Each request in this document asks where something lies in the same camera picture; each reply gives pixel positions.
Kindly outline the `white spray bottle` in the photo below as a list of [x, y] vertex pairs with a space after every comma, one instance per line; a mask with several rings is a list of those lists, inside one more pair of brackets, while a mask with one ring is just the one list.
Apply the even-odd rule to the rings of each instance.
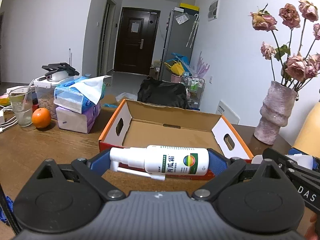
[[209, 168], [205, 148], [149, 145], [110, 149], [110, 169], [141, 177], [164, 180], [171, 176], [204, 176]]

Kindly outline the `purple tissue pack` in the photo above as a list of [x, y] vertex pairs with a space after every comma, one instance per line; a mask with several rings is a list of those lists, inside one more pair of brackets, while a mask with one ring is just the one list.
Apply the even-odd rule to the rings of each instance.
[[57, 107], [57, 124], [60, 129], [88, 134], [100, 114], [100, 104], [92, 105], [84, 113]]

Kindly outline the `red cardboard box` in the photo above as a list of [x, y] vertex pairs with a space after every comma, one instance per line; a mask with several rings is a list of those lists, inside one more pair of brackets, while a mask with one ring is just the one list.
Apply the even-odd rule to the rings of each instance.
[[226, 158], [253, 154], [223, 116], [124, 99], [99, 139], [101, 151], [149, 145], [212, 148]]

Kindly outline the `orange fruit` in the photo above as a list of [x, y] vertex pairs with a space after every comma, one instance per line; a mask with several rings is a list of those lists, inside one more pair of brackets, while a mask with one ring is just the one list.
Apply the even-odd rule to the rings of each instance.
[[51, 114], [50, 111], [46, 108], [38, 108], [33, 114], [32, 114], [32, 122], [33, 125], [38, 129], [43, 129], [49, 126], [51, 122]]

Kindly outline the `blue tissue pack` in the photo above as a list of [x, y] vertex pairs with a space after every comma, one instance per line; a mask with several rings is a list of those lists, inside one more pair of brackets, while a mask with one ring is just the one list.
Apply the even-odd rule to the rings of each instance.
[[54, 103], [62, 108], [82, 114], [104, 97], [106, 84], [112, 76], [80, 78], [58, 85], [54, 90]]

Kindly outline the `pink ceramic vase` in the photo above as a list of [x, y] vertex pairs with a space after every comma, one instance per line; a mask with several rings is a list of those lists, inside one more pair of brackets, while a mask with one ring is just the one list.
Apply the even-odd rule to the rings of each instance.
[[273, 145], [280, 128], [287, 126], [298, 93], [277, 81], [271, 81], [260, 109], [261, 118], [253, 135], [267, 145]]

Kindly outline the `metal trolley rack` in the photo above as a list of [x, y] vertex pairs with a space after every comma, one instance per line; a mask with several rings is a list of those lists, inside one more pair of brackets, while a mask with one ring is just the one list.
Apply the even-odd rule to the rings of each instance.
[[181, 83], [184, 84], [186, 88], [188, 106], [190, 108], [200, 109], [205, 80], [192, 76], [190, 72], [185, 72], [182, 75]]

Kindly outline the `clear food container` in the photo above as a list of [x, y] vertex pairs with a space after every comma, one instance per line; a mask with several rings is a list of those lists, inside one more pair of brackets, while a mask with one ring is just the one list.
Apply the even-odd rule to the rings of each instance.
[[74, 76], [69, 75], [66, 71], [46, 74], [34, 80], [35, 92], [40, 108], [46, 108], [50, 111], [52, 119], [57, 119], [56, 108], [54, 104], [55, 88], [68, 81], [74, 79]]

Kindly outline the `black bag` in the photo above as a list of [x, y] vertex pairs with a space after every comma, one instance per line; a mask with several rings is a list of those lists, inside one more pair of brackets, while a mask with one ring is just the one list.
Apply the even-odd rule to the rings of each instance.
[[185, 85], [159, 81], [152, 77], [147, 77], [142, 81], [137, 101], [182, 109], [190, 108]]

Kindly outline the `glass cup with straw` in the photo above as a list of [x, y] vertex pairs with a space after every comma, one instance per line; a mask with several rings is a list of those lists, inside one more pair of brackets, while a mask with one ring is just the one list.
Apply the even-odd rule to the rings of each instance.
[[12, 110], [16, 116], [18, 124], [21, 127], [27, 127], [32, 124], [33, 114], [33, 97], [32, 88], [30, 86], [22, 86], [13, 89], [9, 93], [9, 99]]

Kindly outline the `black device on container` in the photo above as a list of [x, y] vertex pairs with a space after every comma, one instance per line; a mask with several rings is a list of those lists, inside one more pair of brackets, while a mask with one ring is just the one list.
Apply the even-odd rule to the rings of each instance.
[[63, 72], [63, 71], [67, 72], [69, 76], [78, 76], [79, 75], [79, 72], [66, 62], [51, 63], [48, 65], [43, 65], [42, 69], [47, 71], [45, 76], [53, 75], [55, 73]]

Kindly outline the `dried pink roses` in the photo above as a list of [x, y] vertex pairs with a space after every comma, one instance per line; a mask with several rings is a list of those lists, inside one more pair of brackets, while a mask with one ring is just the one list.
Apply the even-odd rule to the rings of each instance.
[[279, 63], [280, 84], [295, 92], [319, 76], [319, 12], [307, 0], [298, 6], [287, 3], [278, 11], [278, 18], [267, 7], [250, 12], [255, 31], [271, 33], [274, 44], [263, 42], [262, 57], [270, 62], [272, 79], [276, 81], [274, 65]]

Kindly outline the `grey refrigerator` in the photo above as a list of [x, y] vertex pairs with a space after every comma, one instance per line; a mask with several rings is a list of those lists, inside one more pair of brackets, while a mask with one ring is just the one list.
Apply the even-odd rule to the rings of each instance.
[[164, 47], [158, 79], [170, 81], [171, 73], [165, 63], [172, 63], [175, 56], [185, 56], [188, 60], [193, 52], [193, 42], [196, 27], [199, 22], [199, 12], [188, 8], [172, 9], [167, 21]]

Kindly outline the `dark entrance door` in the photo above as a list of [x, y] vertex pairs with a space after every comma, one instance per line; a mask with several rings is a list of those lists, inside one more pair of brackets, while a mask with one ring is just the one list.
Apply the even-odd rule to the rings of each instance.
[[114, 57], [115, 72], [149, 74], [160, 13], [159, 10], [122, 8]]

